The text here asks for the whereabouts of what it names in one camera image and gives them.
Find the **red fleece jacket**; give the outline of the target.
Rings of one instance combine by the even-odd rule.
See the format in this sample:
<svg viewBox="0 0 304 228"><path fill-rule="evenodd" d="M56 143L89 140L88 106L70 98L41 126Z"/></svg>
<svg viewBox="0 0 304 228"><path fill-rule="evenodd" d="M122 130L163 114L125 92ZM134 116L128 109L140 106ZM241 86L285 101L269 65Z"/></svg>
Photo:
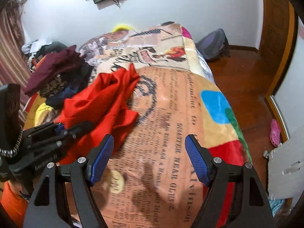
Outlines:
<svg viewBox="0 0 304 228"><path fill-rule="evenodd" d="M130 64L127 70L120 68L111 74L98 74L91 85L64 101L57 122L69 129L89 121L94 129L77 139L60 164L70 164L79 157L85 157L100 144L106 134L114 138L113 154L119 151L139 116L127 105L139 80L134 65Z"/></svg>

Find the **yellow garment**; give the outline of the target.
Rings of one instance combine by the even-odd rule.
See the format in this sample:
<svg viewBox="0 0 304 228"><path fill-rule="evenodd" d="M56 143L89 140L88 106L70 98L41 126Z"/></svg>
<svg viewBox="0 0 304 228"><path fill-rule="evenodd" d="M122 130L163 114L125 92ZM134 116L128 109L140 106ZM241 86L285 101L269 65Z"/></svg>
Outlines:
<svg viewBox="0 0 304 228"><path fill-rule="evenodd" d="M39 105L35 113L35 126L52 121L56 114L56 110L53 107L47 105L46 103L42 103Z"/></svg>

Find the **brown patterned folded garment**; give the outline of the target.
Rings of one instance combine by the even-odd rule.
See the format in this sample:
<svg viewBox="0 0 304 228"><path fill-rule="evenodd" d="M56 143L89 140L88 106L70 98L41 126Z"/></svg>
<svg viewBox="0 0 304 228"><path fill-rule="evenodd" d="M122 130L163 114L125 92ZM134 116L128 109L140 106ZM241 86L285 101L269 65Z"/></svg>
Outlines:
<svg viewBox="0 0 304 228"><path fill-rule="evenodd" d="M39 90L40 96L43 98L53 97L66 88L69 80L70 78L67 74L58 74L53 80Z"/></svg>

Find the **navy folded garment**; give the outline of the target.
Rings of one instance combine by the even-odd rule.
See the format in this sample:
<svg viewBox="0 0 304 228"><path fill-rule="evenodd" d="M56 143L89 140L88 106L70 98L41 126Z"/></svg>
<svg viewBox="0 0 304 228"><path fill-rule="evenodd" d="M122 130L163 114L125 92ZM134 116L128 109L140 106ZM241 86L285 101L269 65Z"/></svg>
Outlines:
<svg viewBox="0 0 304 228"><path fill-rule="evenodd" d="M83 63L76 71L69 74L67 85L58 94L46 98L46 105L58 110L63 108L64 101L70 99L88 86L93 67Z"/></svg>

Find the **newspaper print blanket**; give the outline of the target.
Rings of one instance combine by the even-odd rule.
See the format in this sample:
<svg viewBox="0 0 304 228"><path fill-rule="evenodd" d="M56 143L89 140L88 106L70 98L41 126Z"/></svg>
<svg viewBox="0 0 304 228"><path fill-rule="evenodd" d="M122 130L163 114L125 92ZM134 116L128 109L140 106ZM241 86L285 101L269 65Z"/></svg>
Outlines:
<svg viewBox="0 0 304 228"><path fill-rule="evenodd" d="M94 69L133 63L140 80L129 101L139 115L92 189L108 227L190 227L206 194L185 150L192 134L223 161L251 159L232 108L190 33L166 22L146 31L96 36L80 47Z"/></svg>

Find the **white foam board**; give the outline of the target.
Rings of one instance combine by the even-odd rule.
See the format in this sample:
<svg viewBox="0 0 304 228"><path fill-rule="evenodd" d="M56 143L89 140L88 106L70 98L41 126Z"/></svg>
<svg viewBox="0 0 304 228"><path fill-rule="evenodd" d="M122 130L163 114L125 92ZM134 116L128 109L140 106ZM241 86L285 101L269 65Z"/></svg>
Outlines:
<svg viewBox="0 0 304 228"><path fill-rule="evenodd" d="M302 194L303 157L303 127L300 127L290 139L269 153L269 199L288 199Z"/></svg>

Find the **pink croc shoe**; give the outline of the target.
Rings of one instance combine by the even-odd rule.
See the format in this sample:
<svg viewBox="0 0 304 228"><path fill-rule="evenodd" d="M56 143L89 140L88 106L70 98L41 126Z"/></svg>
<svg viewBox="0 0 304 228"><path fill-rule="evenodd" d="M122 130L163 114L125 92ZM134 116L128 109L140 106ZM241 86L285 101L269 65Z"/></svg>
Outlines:
<svg viewBox="0 0 304 228"><path fill-rule="evenodd" d="M269 139L274 147L278 147L280 141L281 130L275 119L271 121Z"/></svg>

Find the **maroon folded garment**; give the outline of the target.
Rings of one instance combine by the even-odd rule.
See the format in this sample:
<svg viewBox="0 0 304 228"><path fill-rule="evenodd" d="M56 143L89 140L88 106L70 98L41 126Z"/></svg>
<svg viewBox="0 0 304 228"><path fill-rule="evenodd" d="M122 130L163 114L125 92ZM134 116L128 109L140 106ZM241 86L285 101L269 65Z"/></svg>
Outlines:
<svg viewBox="0 0 304 228"><path fill-rule="evenodd" d="M81 67L85 62L85 56L81 56L75 49L76 45L72 45L61 52L46 54L44 61L28 79L24 93L32 96L58 74L73 72Z"/></svg>

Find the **striped curtain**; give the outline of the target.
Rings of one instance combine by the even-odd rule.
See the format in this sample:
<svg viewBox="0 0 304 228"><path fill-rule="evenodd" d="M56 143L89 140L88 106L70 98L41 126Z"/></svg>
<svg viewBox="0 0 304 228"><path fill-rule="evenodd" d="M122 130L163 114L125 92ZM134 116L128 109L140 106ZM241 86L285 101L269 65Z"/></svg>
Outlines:
<svg viewBox="0 0 304 228"><path fill-rule="evenodd" d="M21 51L24 43L19 3L10 0L1 11L1 85L16 83L21 86L19 119L22 125L27 116L23 109L29 100L24 91L30 78L26 58Z"/></svg>

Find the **yellow pillow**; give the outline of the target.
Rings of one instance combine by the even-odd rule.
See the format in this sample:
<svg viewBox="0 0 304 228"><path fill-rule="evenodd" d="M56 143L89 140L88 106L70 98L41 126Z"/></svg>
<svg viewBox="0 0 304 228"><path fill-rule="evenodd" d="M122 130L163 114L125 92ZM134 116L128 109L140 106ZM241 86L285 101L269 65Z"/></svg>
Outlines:
<svg viewBox="0 0 304 228"><path fill-rule="evenodd" d="M121 24L121 25L117 25L113 28L112 32L118 32L118 31L122 31L122 30L133 30L134 29L128 25L124 25L124 24Z"/></svg>

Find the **grey backpack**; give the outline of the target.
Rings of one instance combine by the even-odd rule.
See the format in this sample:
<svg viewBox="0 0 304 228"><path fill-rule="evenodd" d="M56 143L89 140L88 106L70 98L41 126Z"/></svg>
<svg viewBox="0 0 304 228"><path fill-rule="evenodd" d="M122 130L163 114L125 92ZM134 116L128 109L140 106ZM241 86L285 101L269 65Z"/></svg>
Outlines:
<svg viewBox="0 0 304 228"><path fill-rule="evenodd" d="M214 61L222 56L230 57L228 39L222 28L212 31L195 46L206 61Z"/></svg>

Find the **brown wooden door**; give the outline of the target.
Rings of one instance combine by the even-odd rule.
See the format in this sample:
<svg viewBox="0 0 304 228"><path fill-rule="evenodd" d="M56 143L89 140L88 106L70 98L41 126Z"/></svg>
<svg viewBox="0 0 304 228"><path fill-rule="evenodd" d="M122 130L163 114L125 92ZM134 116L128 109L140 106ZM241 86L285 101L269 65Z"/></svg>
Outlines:
<svg viewBox="0 0 304 228"><path fill-rule="evenodd" d="M289 0L263 0L259 54L274 77L267 96L275 95L290 66L296 43L298 16Z"/></svg>

